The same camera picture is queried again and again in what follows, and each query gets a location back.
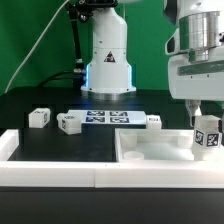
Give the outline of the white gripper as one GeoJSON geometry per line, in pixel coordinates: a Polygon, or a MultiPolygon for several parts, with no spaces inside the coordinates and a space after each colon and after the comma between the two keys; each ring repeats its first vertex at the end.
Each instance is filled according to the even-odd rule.
{"type": "Polygon", "coordinates": [[[206,62],[190,63],[186,54],[168,61],[169,90],[174,99],[187,99],[190,125],[201,116],[201,101],[224,101],[224,49],[211,49],[206,62]]]}

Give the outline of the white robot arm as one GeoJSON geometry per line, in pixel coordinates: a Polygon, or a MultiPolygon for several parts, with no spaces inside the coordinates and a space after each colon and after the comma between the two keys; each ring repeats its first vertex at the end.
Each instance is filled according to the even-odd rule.
{"type": "MultiPolygon", "coordinates": [[[[133,0],[79,0],[80,17],[93,19],[93,56],[82,92],[117,100],[136,88],[126,60],[127,24],[115,12],[133,0]]],[[[224,0],[164,0],[163,12],[176,26],[166,42],[171,96],[183,99],[194,124],[203,101],[224,103],[224,0]]]]}

